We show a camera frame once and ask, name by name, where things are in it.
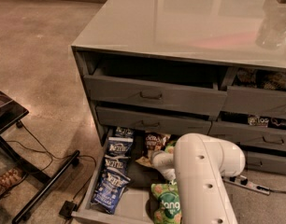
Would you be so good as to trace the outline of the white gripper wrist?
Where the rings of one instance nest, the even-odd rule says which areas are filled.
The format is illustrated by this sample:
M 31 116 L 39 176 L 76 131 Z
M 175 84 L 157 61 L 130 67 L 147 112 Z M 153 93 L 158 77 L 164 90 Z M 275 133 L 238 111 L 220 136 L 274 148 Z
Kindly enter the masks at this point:
M 151 157 L 153 167 L 162 172 L 174 168 L 174 155 L 162 150 L 156 151 Z

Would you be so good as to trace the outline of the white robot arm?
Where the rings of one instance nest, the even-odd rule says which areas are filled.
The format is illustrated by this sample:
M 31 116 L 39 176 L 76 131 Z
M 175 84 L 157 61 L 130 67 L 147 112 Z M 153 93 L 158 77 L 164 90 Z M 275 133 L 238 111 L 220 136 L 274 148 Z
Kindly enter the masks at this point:
M 236 144 L 187 133 L 173 152 L 155 152 L 151 163 L 164 178 L 177 181 L 181 224 L 237 224 L 222 181 L 245 167 L 245 155 Z

